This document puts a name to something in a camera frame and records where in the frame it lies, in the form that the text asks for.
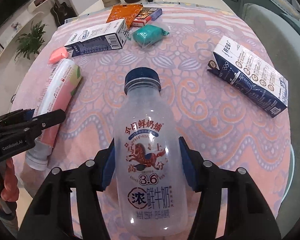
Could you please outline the person's left hand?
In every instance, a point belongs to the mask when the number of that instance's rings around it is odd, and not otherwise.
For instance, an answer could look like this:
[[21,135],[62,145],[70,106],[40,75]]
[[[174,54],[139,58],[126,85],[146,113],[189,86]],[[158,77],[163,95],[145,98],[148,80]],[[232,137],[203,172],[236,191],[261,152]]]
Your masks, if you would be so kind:
[[19,198],[18,179],[15,176],[13,159],[6,160],[6,170],[4,176],[4,189],[1,198],[6,202],[16,202]]

